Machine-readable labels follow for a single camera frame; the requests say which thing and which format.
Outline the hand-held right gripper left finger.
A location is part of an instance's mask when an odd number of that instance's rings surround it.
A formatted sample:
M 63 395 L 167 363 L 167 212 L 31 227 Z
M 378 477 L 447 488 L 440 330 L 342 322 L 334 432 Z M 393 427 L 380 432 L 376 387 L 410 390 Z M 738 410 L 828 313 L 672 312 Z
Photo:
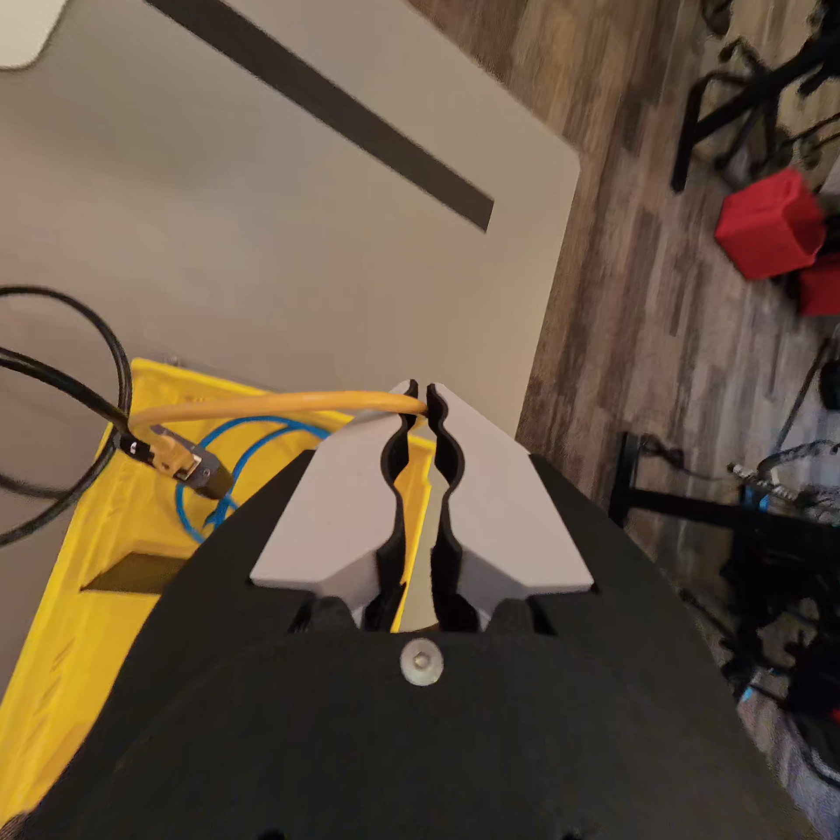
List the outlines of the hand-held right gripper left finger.
M 250 572 L 253 585 L 339 599 L 362 629 L 398 626 L 421 520 L 397 486 L 417 395 L 416 381 L 402 382 L 316 448 Z

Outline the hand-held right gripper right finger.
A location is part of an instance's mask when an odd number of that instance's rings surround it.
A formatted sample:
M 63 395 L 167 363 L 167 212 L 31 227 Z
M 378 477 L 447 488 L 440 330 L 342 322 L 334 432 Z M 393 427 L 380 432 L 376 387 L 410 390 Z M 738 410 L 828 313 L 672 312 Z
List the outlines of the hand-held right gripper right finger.
M 594 585 L 527 449 L 446 386 L 427 387 L 446 489 L 430 553 L 439 628 L 484 629 L 499 604 Z

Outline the black ethernet adapter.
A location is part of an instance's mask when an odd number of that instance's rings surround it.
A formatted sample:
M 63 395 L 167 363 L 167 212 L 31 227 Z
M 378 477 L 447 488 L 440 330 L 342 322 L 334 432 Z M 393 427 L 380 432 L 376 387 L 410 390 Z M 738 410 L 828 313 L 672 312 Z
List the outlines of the black ethernet adapter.
M 214 454 L 204 449 L 193 451 L 193 469 L 184 484 L 199 497 L 210 501 L 224 499 L 233 489 L 235 478 Z

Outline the yellow plastic bin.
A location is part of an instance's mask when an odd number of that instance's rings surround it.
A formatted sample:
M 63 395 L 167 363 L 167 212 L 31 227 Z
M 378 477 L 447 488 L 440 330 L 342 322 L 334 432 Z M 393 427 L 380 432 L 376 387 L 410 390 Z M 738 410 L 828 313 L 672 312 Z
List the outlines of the yellow plastic bin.
M 140 410 L 258 393 L 251 386 L 151 360 L 135 359 L 132 371 L 133 407 Z M 173 428 L 202 443 L 223 422 L 202 420 Z M 234 471 L 257 441 L 279 427 L 269 421 L 239 425 L 202 446 Z M 242 462 L 234 503 L 243 505 L 301 452 L 317 445 L 314 436 L 301 431 L 261 445 Z M 417 554 L 435 444 L 410 434 L 408 450 L 408 467 L 395 483 L 406 520 L 403 581 L 410 579 Z M 209 536 L 204 524 L 216 503 L 186 490 L 183 501 L 176 502 L 175 493 L 174 482 L 121 455 L 113 457 L 79 502 L 3 699 L 2 826 L 31 812 L 67 766 L 159 598 L 84 587 L 131 553 L 188 559 L 197 543 L 184 522 Z

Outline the person's leg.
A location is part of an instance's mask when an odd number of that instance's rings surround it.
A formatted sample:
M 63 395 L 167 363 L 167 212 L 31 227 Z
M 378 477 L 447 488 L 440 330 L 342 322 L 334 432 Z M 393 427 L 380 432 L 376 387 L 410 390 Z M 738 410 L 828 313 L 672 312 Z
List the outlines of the person's leg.
M 808 747 L 788 716 L 758 687 L 747 688 L 738 714 L 756 747 L 818 835 L 839 838 L 839 773 Z

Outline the red plastic container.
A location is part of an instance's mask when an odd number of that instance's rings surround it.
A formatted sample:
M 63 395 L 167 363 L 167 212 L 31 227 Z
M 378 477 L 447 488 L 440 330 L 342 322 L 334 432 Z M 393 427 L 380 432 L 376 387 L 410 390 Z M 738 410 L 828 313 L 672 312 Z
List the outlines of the red plastic container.
M 787 167 L 729 195 L 714 239 L 743 279 L 765 280 L 815 263 L 825 218 L 803 174 Z
M 800 317 L 839 316 L 839 253 L 818 257 L 797 277 L 797 311 Z

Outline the black strip on table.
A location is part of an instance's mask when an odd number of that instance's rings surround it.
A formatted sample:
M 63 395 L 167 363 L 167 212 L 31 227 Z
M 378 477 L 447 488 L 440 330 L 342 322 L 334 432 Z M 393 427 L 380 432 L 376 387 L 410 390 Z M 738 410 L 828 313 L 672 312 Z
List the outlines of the black strip on table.
M 494 199 L 222 1 L 148 1 L 252 77 L 482 233 Z

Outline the black office chair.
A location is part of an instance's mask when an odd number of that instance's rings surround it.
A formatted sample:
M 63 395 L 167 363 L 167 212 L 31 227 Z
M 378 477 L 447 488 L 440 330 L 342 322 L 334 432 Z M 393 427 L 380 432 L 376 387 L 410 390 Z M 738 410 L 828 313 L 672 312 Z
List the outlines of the black office chair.
M 797 97 L 805 100 L 828 81 L 838 80 L 838 2 L 816 2 L 808 17 L 811 33 L 803 47 L 782 65 L 772 68 L 742 36 L 721 47 L 720 68 L 698 79 L 689 90 L 679 132 L 671 190 L 682 193 L 697 147 L 733 126 L 729 145 L 712 155 L 710 166 L 731 189 L 738 190 L 781 171 L 797 155 L 807 171 L 823 157 L 823 147 L 838 140 L 839 113 L 798 133 L 780 121 L 783 91 L 797 81 Z

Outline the black metal frame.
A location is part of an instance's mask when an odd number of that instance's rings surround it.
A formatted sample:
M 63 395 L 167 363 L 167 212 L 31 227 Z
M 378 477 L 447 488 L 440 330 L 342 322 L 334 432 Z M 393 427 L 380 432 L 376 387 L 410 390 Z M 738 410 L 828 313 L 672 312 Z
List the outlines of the black metal frame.
M 795 461 L 838 455 L 838 443 L 818 439 L 783 449 L 757 468 L 730 464 L 738 483 L 733 505 L 637 487 L 644 456 L 660 458 L 692 478 L 679 449 L 651 435 L 625 433 L 616 462 L 608 516 L 625 526 L 633 510 L 724 529 L 730 554 L 720 572 L 729 591 L 731 629 L 688 590 L 679 598 L 718 628 L 730 658 L 721 667 L 735 697 L 757 687 L 758 672 L 788 679 L 782 707 L 800 720 L 838 725 L 838 493 L 794 490 L 772 479 L 774 469 Z

